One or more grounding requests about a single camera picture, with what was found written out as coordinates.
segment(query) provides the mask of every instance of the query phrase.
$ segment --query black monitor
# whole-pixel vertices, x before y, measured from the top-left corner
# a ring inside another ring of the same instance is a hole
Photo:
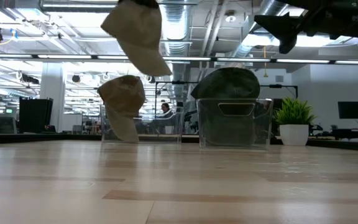
[[[358,102],[338,102],[339,119],[358,119]]]

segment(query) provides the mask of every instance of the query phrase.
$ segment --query silver duct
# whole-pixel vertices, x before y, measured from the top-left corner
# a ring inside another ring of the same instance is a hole
[[[161,7],[163,19],[163,36],[168,40],[184,40],[189,32],[189,6],[163,5]],[[187,56],[189,45],[186,43],[166,43],[165,50],[169,56]],[[172,73],[174,81],[186,81],[190,73],[186,72],[189,66],[185,63],[174,63]],[[174,97],[184,98],[183,86],[173,85]]]
[[[263,0],[260,4],[260,9],[257,15],[266,15],[266,16],[278,16],[288,5],[276,0]],[[247,16],[247,19],[242,26],[242,39],[244,40],[250,32],[252,32],[257,27],[256,22],[254,22],[254,15]],[[243,45],[242,42],[237,47],[235,51],[231,54],[231,57],[242,58],[246,57],[248,53],[252,50],[251,46]]]

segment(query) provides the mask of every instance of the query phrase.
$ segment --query transparent container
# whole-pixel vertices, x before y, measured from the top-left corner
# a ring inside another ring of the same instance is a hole
[[[106,108],[100,107],[102,141],[127,142],[119,139],[111,128]],[[183,108],[172,108],[166,114],[139,114],[133,118],[139,142],[180,144],[183,129]]]
[[[270,145],[270,99],[198,99],[197,110],[201,147],[266,149]]]

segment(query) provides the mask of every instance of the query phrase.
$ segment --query beige baseball cap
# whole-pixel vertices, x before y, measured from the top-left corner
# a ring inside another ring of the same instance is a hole
[[[159,50],[162,17],[155,0],[120,0],[101,25],[115,37],[135,67],[155,77],[172,72]]]
[[[114,134],[125,142],[139,142],[134,118],[145,102],[143,83],[139,77],[124,75],[98,88]]]

